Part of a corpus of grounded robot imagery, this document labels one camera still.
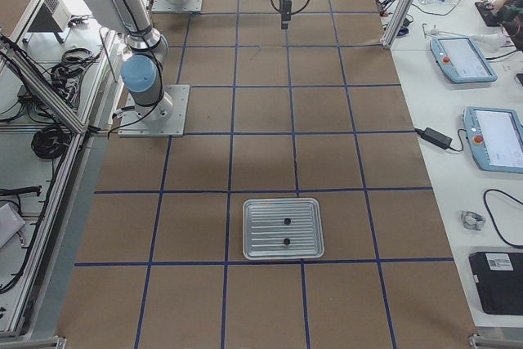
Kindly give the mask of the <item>silver metal tray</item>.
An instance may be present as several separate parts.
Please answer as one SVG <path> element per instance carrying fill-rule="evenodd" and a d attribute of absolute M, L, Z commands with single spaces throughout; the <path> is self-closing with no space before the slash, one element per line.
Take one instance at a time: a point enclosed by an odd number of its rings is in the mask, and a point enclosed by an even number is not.
<path fill-rule="evenodd" d="M 291 224 L 285 225 L 284 219 Z M 290 238 L 290 245 L 284 244 Z M 243 204 L 243 255 L 250 261 L 324 255 L 320 203 L 314 198 L 249 199 Z"/>

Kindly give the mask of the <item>blue teach pendant far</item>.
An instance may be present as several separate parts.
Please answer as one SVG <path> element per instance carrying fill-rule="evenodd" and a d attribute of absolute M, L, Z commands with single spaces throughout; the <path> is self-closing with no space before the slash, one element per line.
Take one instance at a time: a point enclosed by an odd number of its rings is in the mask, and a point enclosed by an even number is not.
<path fill-rule="evenodd" d="M 492 83 L 498 79 L 479 47 L 469 37 L 432 38 L 430 49 L 440 70 L 451 83 Z"/>

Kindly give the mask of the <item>blue teach pendant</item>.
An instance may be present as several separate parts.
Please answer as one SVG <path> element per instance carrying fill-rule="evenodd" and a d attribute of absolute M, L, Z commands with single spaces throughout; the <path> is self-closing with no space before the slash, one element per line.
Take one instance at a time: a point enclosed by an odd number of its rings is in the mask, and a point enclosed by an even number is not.
<path fill-rule="evenodd" d="M 463 126 L 480 169 L 522 174 L 522 124 L 515 110 L 468 106 Z"/>
<path fill-rule="evenodd" d="M 492 83 L 498 79 L 479 47 L 469 37 L 432 38 L 430 49 L 440 70 L 451 83 Z"/>

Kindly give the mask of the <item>black power adapter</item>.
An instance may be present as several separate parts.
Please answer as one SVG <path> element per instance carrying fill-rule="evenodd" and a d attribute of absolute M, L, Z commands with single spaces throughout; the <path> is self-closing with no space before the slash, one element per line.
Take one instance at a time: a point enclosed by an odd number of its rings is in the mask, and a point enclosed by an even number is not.
<path fill-rule="evenodd" d="M 424 138 L 426 141 L 436 145 L 437 147 L 447 150 L 452 142 L 452 138 L 434 130 L 432 128 L 425 128 Z"/>

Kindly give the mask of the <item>blue teach pendant near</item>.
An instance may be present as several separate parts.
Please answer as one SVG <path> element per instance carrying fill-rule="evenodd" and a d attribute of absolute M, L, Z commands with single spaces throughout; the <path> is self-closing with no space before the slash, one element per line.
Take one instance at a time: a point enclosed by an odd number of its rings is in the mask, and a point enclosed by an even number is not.
<path fill-rule="evenodd" d="M 522 174 L 522 124 L 515 110 L 468 106 L 463 126 L 480 169 Z"/>

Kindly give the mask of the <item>black laptop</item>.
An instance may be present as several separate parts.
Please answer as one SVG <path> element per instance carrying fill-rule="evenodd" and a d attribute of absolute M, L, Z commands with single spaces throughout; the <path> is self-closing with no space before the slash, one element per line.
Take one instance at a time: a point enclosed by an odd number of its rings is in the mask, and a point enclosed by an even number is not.
<path fill-rule="evenodd" d="M 468 260 L 483 312 L 522 315 L 522 253 L 476 252 Z"/>

